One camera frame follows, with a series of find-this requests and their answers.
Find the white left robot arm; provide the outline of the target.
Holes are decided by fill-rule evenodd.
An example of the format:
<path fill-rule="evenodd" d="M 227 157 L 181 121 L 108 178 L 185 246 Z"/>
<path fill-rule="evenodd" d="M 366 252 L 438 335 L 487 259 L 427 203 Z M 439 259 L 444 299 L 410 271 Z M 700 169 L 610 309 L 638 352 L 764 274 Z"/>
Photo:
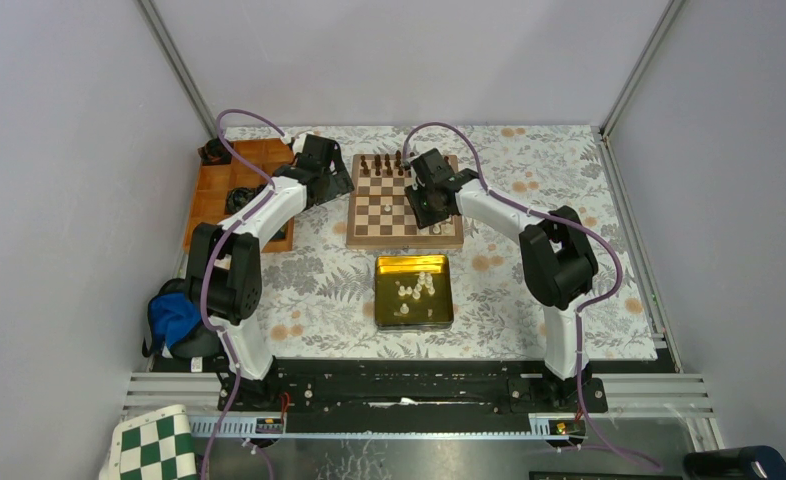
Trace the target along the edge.
<path fill-rule="evenodd" d="M 354 191 L 337 141 L 303 133 L 287 146 L 293 160 L 260 193 L 227 219 L 197 225 L 185 277 L 185 295 L 221 341 L 230 372 L 245 379 L 241 398 L 257 411 L 273 407 L 280 388 L 267 376 L 274 355 L 253 319 L 263 293 L 262 249 L 295 216 Z"/>

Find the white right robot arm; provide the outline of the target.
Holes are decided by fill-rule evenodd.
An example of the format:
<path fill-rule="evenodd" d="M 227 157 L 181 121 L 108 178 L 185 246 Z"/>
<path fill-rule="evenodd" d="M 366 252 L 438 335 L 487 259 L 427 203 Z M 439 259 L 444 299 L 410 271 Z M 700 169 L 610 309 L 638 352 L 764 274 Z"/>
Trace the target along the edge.
<path fill-rule="evenodd" d="M 542 213 L 514 204 L 485 186 L 476 171 L 453 170 L 436 149 L 405 160 L 403 168 L 411 172 L 405 194 L 420 229 L 461 216 L 493 228 L 519 247 L 524 283 L 544 306 L 544 362 L 555 376 L 544 382 L 542 396 L 552 410 L 570 410 L 582 398 L 575 377 L 587 357 L 581 328 L 567 310 L 589 294 L 599 270 L 587 236 L 570 225 L 578 221 L 575 211 L 562 207 Z"/>

